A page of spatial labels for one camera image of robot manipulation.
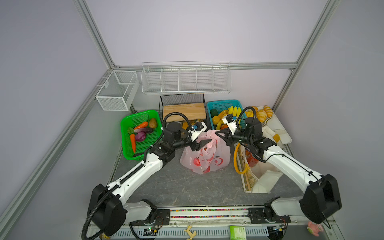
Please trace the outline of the pink plastic grocery bag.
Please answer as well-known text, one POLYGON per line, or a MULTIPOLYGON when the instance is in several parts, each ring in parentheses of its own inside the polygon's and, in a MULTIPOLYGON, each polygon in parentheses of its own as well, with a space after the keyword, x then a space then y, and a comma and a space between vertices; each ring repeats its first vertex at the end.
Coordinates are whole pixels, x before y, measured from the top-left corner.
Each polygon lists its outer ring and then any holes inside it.
POLYGON ((216 130, 208 130, 197 138, 197 142, 210 140, 201 150, 192 151, 186 147, 182 153, 180 164, 199 175, 225 168, 230 163, 230 147, 216 135, 216 130))

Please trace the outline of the cream canvas tote bag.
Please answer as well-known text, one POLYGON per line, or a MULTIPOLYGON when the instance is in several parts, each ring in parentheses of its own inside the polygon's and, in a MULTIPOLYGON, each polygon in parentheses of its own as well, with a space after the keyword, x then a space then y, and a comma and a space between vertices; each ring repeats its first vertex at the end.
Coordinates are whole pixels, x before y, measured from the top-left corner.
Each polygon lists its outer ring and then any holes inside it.
POLYGON ((247 194, 269 194, 283 173, 270 163, 259 163, 250 168, 246 158, 246 147, 236 144, 234 167, 241 176, 244 192, 247 194))

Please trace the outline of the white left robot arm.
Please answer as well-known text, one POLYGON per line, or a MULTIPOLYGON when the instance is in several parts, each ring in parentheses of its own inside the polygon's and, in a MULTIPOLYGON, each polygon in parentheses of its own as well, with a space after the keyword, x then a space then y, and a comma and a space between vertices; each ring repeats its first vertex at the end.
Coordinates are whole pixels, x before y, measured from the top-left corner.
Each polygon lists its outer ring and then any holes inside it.
POLYGON ((157 207, 151 201, 128 203, 128 199, 175 157, 176 150, 190 147, 192 151, 199 151, 208 144, 210 140, 197 141, 206 130, 204 122, 192 125, 182 113, 166 115, 161 135, 144 151, 143 160, 114 182, 106 186, 99 184, 93 189, 81 238, 94 240, 101 234, 112 236, 125 222, 155 223, 157 207))

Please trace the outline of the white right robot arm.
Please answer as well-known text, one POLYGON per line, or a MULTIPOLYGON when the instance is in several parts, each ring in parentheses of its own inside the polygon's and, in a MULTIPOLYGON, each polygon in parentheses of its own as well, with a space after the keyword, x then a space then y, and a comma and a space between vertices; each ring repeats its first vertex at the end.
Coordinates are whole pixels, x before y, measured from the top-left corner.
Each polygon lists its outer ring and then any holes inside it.
POLYGON ((328 218, 342 208, 342 200, 338 181, 330 174, 322 175, 306 167, 298 160, 288 155, 272 139, 262 134, 262 124, 256 116, 244 120, 241 127, 240 120, 247 111, 254 111, 253 107, 244 108, 240 114, 234 115, 230 110, 222 118, 226 129, 216 132, 216 135, 230 147, 231 158, 238 174, 245 174, 249 167, 239 171, 238 151, 240 146, 248 149, 257 160, 270 163, 283 174, 288 176, 304 193, 298 198, 276 197, 264 204, 263 217, 269 223, 274 223, 284 216, 302 216, 315 224, 327 222, 328 218))

